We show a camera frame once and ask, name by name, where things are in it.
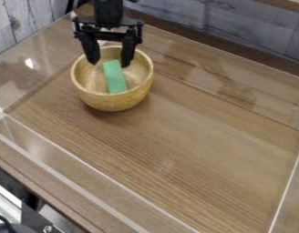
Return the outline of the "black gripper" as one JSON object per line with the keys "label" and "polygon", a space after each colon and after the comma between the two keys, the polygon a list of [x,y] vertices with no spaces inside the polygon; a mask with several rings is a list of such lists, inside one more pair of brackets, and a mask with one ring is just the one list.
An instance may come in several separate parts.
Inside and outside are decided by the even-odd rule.
{"label": "black gripper", "polygon": [[74,38],[81,43],[88,62],[96,65],[100,61],[98,40],[121,42],[121,66],[128,67],[136,44],[143,42],[144,21],[122,15],[116,23],[98,23],[90,15],[78,16],[78,23],[80,30],[74,31]]}

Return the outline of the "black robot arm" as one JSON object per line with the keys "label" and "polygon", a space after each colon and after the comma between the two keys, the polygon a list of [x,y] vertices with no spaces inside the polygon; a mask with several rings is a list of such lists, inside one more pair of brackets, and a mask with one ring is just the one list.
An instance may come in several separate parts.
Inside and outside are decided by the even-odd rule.
{"label": "black robot arm", "polygon": [[144,22],[124,15],[122,0],[93,0],[93,15],[74,16],[72,22],[88,62],[96,65],[101,59],[100,40],[120,42],[120,63],[128,67],[136,45],[143,42]]}

